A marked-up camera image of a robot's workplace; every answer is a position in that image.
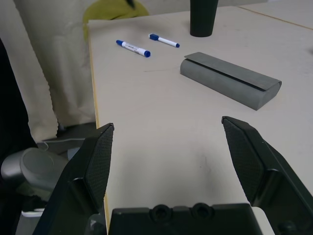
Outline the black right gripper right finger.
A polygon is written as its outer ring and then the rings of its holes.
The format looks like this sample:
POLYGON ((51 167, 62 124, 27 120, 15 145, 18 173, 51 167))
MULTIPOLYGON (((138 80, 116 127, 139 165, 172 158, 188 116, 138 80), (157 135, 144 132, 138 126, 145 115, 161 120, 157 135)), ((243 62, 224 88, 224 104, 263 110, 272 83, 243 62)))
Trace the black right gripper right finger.
POLYGON ((313 233, 313 197, 285 158, 247 122, 222 117, 232 163, 247 200, 276 235, 313 233))

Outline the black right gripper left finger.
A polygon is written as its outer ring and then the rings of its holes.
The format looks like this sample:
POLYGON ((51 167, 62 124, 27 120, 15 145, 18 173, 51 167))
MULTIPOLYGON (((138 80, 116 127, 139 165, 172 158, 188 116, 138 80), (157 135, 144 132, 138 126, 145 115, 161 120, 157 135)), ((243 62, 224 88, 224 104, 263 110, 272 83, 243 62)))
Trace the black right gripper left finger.
POLYGON ((108 123, 86 138, 65 166, 35 235, 83 235, 98 214, 109 179, 114 125, 108 123))

